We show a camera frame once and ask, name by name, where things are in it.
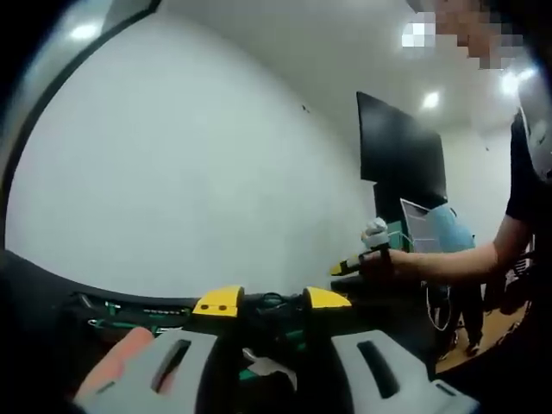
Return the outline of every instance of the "black t-shirt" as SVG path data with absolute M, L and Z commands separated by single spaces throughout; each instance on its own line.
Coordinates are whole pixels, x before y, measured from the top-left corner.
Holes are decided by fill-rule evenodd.
M 552 301 L 552 290 L 547 289 L 552 285 L 552 186 L 544 184 L 533 170 L 521 113 L 511 125 L 511 194 L 506 214 L 529 225 L 535 235 L 536 295 Z

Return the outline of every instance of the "person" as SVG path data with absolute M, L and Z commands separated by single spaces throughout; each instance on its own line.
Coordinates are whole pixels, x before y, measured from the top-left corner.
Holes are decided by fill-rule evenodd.
M 517 7 L 525 11 L 537 7 L 537 2 L 520 4 L 517 2 Z M 436 0 L 435 7 L 436 32 L 457 35 L 469 57 L 481 58 L 488 64 L 500 33 L 493 29 L 498 25 L 484 23 L 485 19 L 490 23 L 491 14 L 481 11 L 492 5 L 474 0 Z M 529 27 L 527 22 L 519 24 Z M 552 49 L 543 41 L 550 38 L 552 31 L 531 28 L 533 31 L 527 32 L 525 38 L 527 47 L 543 59 L 535 60 L 541 63 L 539 75 L 519 85 L 520 111 L 511 125 L 511 194 L 493 242 L 449 254 L 391 251 L 392 274 L 383 274 L 389 267 L 380 253 L 374 253 L 365 258 L 362 269 L 366 277 L 379 275 L 397 281 L 414 278 L 443 285 L 485 283 L 503 276 L 534 236 L 535 266 L 530 275 L 531 307 L 527 317 L 500 346 L 466 364 L 468 367 L 460 370 L 461 374 L 448 378 L 453 386 L 484 404 L 508 410 L 516 402 L 544 399 L 548 390 L 541 378 L 552 369 L 546 342 L 552 322 L 552 130 L 548 129 L 552 111 L 546 82 L 546 71 L 552 73 Z

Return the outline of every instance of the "ceiling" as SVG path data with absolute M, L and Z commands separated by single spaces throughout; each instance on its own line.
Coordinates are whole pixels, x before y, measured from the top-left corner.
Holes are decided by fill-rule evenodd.
M 182 13 L 249 52 L 358 148 L 355 93 L 363 91 L 443 131 L 506 125 L 516 110 L 500 89 L 504 72 L 480 70 L 455 38 L 434 47 L 402 47 L 405 0 L 165 0 L 160 12 Z M 424 96 L 440 103 L 421 110 Z

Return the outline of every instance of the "black pants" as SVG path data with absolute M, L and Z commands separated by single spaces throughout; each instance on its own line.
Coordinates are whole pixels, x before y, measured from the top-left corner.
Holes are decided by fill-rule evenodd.
M 450 322 L 447 328 L 437 336 L 437 346 L 441 354 L 449 350 L 460 315 L 464 316 L 464 325 L 470 343 L 479 342 L 483 333 L 483 298 L 480 285 L 454 286 L 450 289 Z

